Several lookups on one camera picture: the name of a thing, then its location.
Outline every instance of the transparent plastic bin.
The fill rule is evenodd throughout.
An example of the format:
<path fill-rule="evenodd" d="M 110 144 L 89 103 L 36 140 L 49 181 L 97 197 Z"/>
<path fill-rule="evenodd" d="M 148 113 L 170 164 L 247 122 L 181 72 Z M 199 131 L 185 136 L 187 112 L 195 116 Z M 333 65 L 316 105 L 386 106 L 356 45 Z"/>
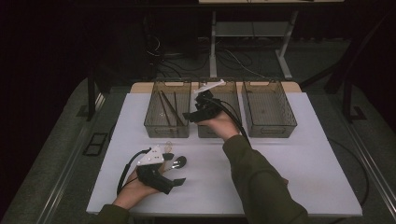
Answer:
<path fill-rule="evenodd" d="M 236 89 L 236 81 L 232 77 L 205 77 L 200 78 L 199 88 L 210 82 L 218 82 L 221 79 L 225 83 L 210 89 L 213 97 L 220 99 L 228 104 L 222 103 L 230 112 L 239 120 L 241 120 L 241 112 L 239 108 L 238 92 Z M 207 126 L 198 125 L 198 136 L 200 138 L 217 138 L 218 136 Z"/>
<path fill-rule="evenodd" d="M 191 79 L 157 78 L 151 93 L 145 127 L 150 138 L 188 138 Z"/>
<path fill-rule="evenodd" d="M 245 78 L 242 99 L 250 137 L 288 138 L 297 126 L 278 80 Z"/>

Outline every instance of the green sleeve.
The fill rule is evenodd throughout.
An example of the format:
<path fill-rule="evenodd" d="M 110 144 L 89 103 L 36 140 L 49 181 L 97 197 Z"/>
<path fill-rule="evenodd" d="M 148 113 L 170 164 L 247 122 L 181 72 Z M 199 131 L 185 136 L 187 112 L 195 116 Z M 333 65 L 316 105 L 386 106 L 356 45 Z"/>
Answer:
<path fill-rule="evenodd" d="M 223 149 L 250 224 L 308 223 L 306 210 L 291 198 L 280 174 L 245 137 L 233 136 Z"/>
<path fill-rule="evenodd" d="M 113 204 L 105 204 L 90 224 L 127 224 L 129 211 Z"/>

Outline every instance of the dark floor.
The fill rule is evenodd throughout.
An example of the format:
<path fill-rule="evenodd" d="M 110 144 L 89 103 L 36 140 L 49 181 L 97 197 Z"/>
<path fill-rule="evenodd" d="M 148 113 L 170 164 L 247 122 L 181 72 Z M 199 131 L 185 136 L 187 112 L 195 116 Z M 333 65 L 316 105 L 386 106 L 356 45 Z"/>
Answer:
<path fill-rule="evenodd" d="M 282 77 L 274 49 L 276 40 L 262 39 L 241 42 L 218 43 L 218 77 L 256 76 L 241 69 L 227 49 L 249 70 L 266 77 Z M 344 54 L 347 41 L 292 42 L 286 53 L 293 81 L 302 81 L 331 66 Z M 208 77 L 208 51 L 202 49 L 198 60 L 180 58 L 169 53 L 168 61 L 158 67 L 158 77 Z M 365 120 L 353 124 L 345 122 L 340 113 L 341 95 L 328 95 L 323 90 L 327 78 L 304 88 L 327 134 L 333 151 L 339 160 L 358 199 L 363 201 L 363 217 L 352 217 L 340 223 L 395 223 L 394 211 L 390 212 L 384 198 L 384 190 L 373 172 L 368 170 L 369 188 L 361 167 L 360 143 L 367 149 L 389 189 L 396 189 L 396 136 L 387 123 L 357 88 L 353 91 L 354 106 L 358 106 Z M 58 122 L 29 175 L 9 207 L 2 223 L 87 223 L 92 215 L 85 212 L 92 188 L 101 167 L 107 137 L 99 157 L 82 156 L 94 133 L 111 134 L 117 121 L 125 94 L 130 87 L 113 87 L 110 93 L 98 101 L 98 112 L 91 122 L 81 117 L 87 102 L 86 80 L 70 96 Z M 334 223 L 334 218 L 312 217 L 312 223 Z M 244 218 L 156 218 L 155 223 L 246 223 Z"/>

